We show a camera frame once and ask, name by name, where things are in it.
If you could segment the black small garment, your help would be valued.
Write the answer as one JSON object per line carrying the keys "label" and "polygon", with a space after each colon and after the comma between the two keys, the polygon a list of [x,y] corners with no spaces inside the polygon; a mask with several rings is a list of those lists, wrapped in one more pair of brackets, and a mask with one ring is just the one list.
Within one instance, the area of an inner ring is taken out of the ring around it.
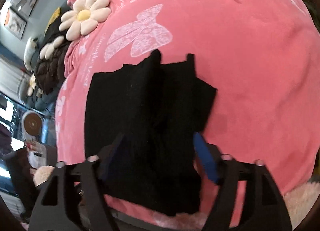
{"label": "black small garment", "polygon": [[124,135],[109,167],[106,195],[159,213],[194,214],[201,178],[193,137],[204,131],[216,89],[196,76],[195,57],[162,64],[154,50],[139,64],[97,72],[85,111],[85,154],[97,155]]}

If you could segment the cream fluffy sleeve left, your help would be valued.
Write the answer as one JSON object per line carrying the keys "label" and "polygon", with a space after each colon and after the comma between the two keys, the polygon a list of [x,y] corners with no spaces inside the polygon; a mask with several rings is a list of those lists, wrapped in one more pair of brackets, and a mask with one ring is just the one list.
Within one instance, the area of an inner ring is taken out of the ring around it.
{"label": "cream fluffy sleeve left", "polygon": [[33,182],[35,186],[37,187],[43,184],[44,182],[46,182],[54,169],[55,169],[54,167],[49,165],[45,165],[37,169],[33,176]]}

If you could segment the cream fluffy sleeve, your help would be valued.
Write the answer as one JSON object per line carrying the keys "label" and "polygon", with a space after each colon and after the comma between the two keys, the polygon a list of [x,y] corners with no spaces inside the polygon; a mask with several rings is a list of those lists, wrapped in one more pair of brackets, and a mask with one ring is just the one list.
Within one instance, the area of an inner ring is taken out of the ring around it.
{"label": "cream fluffy sleeve", "polygon": [[320,192],[319,182],[306,182],[283,196],[294,230],[307,216]]}
{"label": "cream fluffy sleeve", "polygon": [[37,187],[43,184],[44,182],[46,182],[54,169],[55,169],[54,167],[49,165],[45,165],[37,169],[33,176],[33,182],[35,186]]}

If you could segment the round fan device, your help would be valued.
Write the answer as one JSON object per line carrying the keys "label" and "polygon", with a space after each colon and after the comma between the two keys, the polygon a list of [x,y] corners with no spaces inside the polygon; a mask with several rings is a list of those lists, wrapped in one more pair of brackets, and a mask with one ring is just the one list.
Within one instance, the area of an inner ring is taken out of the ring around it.
{"label": "round fan device", "polygon": [[40,114],[33,110],[26,111],[21,120],[22,133],[24,139],[31,139],[33,137],[39,137],[43,120]]}

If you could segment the cream fluffy sleeve right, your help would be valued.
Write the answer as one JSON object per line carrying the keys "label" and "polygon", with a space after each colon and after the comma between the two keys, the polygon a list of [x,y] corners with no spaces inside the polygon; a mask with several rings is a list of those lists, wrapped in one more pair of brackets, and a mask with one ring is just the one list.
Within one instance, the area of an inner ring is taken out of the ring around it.
{"label": "cream fluffy sleeve right", "polygon": [[306,182],[283,196],[294,230],[307,216],[320,192],[319,182]]}

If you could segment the brown knitted pillow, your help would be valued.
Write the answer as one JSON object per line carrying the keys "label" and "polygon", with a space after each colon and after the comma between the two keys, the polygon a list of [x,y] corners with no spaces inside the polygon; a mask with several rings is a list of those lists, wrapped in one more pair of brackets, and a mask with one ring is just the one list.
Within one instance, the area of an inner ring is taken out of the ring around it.
{"label": "brown knitted pillow", "polygon": [[65,55],[70,42],[65,42],[54,50],[53,56],[46,60],[38,59],[34,69],[36,85],[48,95],[65,80]]}

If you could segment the pink butterfly bed blanket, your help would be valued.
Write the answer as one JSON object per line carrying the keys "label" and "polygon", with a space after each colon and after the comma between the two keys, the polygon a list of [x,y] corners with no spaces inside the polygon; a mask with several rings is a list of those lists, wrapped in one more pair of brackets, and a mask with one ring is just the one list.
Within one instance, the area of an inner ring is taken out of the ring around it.
{"label": "pink butterfly bed blanket", "polygon": [[282,193],[304,184],[319,150],[319,33],[302,0],[111,0],[112,13],[66,56],[56,104],[58,158],[82,162],[94,72],[196,56],[218,89],[205,138],[236,159],[262,159]]}

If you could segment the white daisy flower pillow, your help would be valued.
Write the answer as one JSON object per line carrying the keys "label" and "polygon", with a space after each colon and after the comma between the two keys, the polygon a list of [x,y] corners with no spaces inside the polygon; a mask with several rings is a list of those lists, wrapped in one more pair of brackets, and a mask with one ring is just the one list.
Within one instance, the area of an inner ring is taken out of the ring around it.
{"label": "white daisy flower pillow", "polygon": [[66,31],[70,42],[93,32],[111,14],[110,0],[76,0],[72,9],[61,16],[59,31]]}

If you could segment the framed wall picture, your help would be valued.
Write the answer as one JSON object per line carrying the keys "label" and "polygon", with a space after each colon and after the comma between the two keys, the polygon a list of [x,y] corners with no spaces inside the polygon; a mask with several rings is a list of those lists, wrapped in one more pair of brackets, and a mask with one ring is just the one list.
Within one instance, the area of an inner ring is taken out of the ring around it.
{"label": "framed wall picture", "polygon": [[4,27],[18,39],[22,39],[27,22],[11,7],[7,10]]}

